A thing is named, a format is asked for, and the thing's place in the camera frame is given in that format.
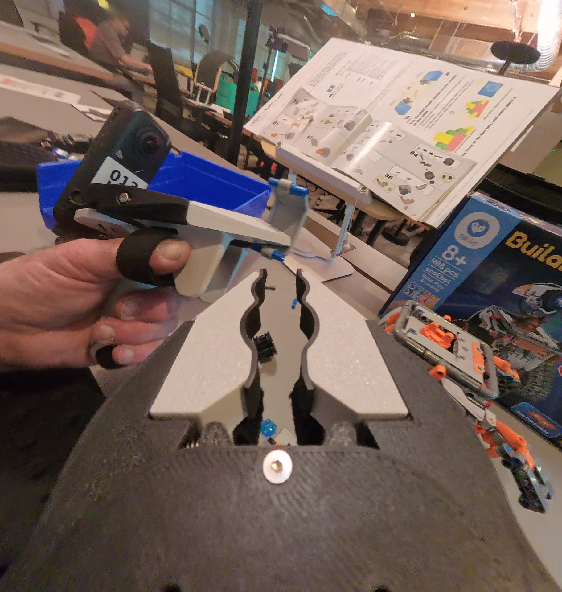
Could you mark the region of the black disc on pole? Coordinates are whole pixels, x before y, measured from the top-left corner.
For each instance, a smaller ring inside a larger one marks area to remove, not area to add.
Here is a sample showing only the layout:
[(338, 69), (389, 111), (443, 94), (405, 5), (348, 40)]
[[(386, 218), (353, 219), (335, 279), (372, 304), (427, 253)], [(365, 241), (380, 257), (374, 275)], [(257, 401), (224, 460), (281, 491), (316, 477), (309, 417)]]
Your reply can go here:
[(494, 42), (490, 47), (490, 52), (503, 62), (498, 71), (499, 76), (503, 76), (512, 64), (532, 65), (541, 57), (541, 53), (530, 45), (506, 40)]

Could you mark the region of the black pole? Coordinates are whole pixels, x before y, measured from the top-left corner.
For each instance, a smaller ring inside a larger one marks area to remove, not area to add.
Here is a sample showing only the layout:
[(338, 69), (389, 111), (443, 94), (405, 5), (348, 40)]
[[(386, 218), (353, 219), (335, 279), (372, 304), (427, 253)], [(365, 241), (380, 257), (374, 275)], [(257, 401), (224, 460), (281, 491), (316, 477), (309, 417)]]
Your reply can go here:
[(235, 94), (231, 129), (229, 134), (227, 161), (235, 167), (240, 155), (242, 130), (244, 128), (249, 89), (260, 30), (263, 1), (247, 2), (247, 18), (240, 56), (240, 70)]

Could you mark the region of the green bag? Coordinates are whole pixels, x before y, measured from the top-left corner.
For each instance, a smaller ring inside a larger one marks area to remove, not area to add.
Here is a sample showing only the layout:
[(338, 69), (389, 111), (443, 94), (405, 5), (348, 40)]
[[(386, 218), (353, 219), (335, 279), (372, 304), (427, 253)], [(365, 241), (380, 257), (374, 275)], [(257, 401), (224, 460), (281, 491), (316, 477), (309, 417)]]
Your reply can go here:
[[(227, 109), (231, 114), (234, 112), (237, 84), (233, 81), (232, 75), (222, 72), (219, 77), (218, 89), (216, 92), (215, 104)], [(249, 87), (246, 117), (253, 117), (257, 111), (260, 90), (254, 82)]]

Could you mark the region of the grey panel piece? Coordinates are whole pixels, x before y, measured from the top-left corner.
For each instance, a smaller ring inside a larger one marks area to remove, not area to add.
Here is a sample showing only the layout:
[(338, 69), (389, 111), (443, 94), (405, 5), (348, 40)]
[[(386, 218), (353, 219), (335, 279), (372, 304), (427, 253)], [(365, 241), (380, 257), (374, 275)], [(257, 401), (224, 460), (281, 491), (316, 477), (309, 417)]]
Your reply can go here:
[(268, 218), (268, 224), (290, 237), (288, 247), (273, 247), (285, 256), (290, 254), (303, 228), (309, 211), (309, 195), (299, 197), (277, 192), (271, 189), (273, 206)]

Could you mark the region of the book stand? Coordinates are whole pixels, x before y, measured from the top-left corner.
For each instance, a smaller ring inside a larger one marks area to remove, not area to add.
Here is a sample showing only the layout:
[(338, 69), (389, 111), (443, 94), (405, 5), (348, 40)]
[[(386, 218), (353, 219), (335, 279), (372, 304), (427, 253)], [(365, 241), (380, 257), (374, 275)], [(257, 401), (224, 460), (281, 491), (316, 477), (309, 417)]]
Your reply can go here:
[(287, 266), (290, 269), (307, 268), (323, 282), (348, 277), (357, 271), (383, 290), (394, 291), (405, 276), (406, 268), (366, 242), (352, 237), (350, 230), (355, 210), (379, 221), (395, 221), (400, 212), (373, 199), (364, 185), (321, 165), (292, 146), (278, 148), (264, 139), (261, 144), (268, 156), (287, 168), (290, 180), (301, 177), (345, 203), (340, 227), (313, 209), (307, 212)]

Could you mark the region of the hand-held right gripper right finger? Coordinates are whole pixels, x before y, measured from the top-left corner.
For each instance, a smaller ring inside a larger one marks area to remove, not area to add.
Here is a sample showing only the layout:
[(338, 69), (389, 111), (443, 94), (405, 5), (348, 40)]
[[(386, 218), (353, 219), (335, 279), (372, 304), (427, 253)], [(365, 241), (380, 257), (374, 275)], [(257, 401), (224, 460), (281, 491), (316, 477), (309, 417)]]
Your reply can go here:
[(401, 420), (408, 407), (367, 320), (307, 270), (296, 272), (300, 357), (294, 401), (317, 422)]

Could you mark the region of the person's left hand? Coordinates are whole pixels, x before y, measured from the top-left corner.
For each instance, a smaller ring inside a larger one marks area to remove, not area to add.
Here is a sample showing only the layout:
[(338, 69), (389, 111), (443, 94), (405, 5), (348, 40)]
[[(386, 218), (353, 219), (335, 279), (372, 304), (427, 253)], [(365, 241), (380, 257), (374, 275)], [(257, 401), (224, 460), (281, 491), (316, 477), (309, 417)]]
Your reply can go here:
[(121, 242), (78, 239), (0, 264), (0, 372), (85, 368), (93, 344), (136, 365), (172, 334), (188, 301), (172, 287), (124, 293), (101, 315)]

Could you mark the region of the black toy wheel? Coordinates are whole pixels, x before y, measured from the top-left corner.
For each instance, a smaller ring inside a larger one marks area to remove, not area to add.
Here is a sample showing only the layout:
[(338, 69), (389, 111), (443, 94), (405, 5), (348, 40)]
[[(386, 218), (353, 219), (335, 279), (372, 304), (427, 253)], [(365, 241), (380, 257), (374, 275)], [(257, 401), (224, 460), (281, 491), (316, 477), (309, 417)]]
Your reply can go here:
[(253, 337), (257, 358), (260, 364), (270, 362), (276, 355), (277, 349), (270, 332)]

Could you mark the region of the white instruction booklet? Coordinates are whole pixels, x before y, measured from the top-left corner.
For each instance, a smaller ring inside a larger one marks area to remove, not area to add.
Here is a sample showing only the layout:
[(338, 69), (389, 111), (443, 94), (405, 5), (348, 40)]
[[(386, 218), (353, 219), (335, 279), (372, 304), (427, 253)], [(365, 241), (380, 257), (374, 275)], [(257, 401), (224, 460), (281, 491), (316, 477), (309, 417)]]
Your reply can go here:
[(331, 39), (247, 123), (289, 167), (439, 226), (559, 89)]

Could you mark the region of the toy tracked robot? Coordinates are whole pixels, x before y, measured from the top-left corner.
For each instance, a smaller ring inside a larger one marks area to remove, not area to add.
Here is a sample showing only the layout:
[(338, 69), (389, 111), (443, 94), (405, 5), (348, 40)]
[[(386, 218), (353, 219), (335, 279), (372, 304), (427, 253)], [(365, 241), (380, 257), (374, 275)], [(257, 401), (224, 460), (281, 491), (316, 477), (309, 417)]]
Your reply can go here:
[(520, 492), (519, 504), (545, 513), (554, 497), (550, 480), (525, 438), (500, 422), (490, 409), (502, 387), (520, 384), (511, 364), (449, 316), (441, 317), (413, 300), (383, 315), (380, 326), (429, 364), (429, 374), (473, 421), (488, 455), (499, 459), (512, 474)]

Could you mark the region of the white paper sheet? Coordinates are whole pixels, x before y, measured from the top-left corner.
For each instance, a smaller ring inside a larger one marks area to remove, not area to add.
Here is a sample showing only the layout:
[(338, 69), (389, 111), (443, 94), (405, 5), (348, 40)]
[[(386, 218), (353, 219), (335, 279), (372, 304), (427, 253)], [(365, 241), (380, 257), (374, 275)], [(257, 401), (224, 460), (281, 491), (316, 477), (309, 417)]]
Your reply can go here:
[(28, 82), (2, 73), (0, 73), (0, 88), (69, 105), (78, 104), (81, 100), (81, 96), (76, 93)]

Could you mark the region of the blue parts bin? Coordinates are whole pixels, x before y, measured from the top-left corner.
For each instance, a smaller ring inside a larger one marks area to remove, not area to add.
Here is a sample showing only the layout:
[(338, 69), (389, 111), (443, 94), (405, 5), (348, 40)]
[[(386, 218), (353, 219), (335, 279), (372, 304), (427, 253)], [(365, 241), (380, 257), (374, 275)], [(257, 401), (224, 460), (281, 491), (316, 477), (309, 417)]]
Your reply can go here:
[[(78, 168), (79, 161), (41, 163), (36, 167), (39, 209), (44, 225), (53, 231), (53, 208)], [(150, 182), (153, 191), (261, 218), (271, 188), (261, 179), (217, 165), (189, 152), (169, 154)]]

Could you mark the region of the grey panel assembly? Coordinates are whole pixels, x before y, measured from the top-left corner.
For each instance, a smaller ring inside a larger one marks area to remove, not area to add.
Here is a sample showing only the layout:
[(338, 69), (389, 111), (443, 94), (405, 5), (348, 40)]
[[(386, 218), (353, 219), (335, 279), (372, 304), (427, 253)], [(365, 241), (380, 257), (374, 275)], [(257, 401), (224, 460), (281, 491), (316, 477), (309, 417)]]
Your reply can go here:
[(297, 446), (297, 438), (288, 428), (279, 428), (275, 422), (266, 418), (261, 422), (260, 444), (274, 448)]

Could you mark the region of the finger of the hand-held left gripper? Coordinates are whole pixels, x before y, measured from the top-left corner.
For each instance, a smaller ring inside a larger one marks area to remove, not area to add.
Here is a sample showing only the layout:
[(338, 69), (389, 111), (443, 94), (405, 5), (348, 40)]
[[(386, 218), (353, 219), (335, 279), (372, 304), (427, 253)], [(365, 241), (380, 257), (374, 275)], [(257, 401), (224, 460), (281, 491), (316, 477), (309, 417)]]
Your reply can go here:
[(247, 239), (290, 239), (260, 218), (203, 203), (188, 203), (187, 225)]
[(284, 252), (292, 245), (286, 233), (247, 216), (244, 221), (203, 221), (175, 224), (174, 228), (190, 245), (186, 264), (174, 274), (175, 289), (184, 297), (199, 297), (208, 303), (227, 292), (253, 245), (265, 253)]

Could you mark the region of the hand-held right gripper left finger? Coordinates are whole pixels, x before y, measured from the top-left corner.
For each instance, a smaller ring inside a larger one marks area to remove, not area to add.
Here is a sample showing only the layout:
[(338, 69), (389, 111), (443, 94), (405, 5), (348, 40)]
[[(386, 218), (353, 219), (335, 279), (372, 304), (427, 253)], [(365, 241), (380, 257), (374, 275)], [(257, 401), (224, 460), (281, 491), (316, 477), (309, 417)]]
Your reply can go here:
[(150, 408), (152, 418), (240, 423), (256, 417), (261, 387), (253, 338), (267, 275), (265, 268), (251, 273), (195, 318)]

